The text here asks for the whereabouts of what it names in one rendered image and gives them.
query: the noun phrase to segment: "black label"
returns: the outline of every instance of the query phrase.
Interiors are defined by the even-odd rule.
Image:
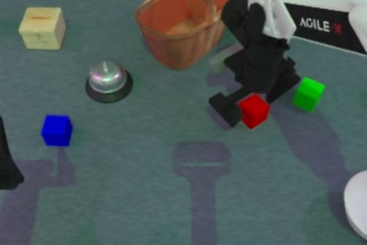
[[[294,36],[366,54],[348,13],[287,3],[286,7],[297,26]]]

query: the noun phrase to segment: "blue cube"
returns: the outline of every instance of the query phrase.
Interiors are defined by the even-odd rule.
[[[69,146],[73,126],[69,116],[47,115],[44,120],[41,135],[47,146]]]

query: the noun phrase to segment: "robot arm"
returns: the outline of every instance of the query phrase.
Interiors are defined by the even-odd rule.
[[[266,14],[263,34],[367,55],[367,0],[248,0]]]

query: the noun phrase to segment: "brown basket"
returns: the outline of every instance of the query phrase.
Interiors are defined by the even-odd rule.
[[[135,20],[153,56],[171,69],[186,69],[208,53],[224,30],[228,0],[146,0]]]

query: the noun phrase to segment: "table surface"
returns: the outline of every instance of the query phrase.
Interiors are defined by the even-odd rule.
[[[0,191],[0,244],[199,245],[190,209],[208,199],[215,209],[193,208],[193,217],[215,218],[211,245],[364,244],[346,224],[342,191],[367,167],[365,58],[294,40],[300,75],[326,85],[317,110],[293,107],[291,91],[258,129],[223,129],[208,98],[233,89],[233,75],[213,73],[208,60],[233,38],[171,71],[142,43],[133,18],[141,2],[0,0],[0,112],[26,178]],[[27,6],[63,8],[62,50],[25,49],[17,29]],[[85,94],[88,70],[102,60],[131,72],[125,100],[100,104]],[[44,145],[46,114],[71,117],[70,147]],[[210,185],[215,169],[195,168],[188,181],[174,169],[187,150],[220,157],[231,171]],[[194,196],[201,180],[208,183]]]

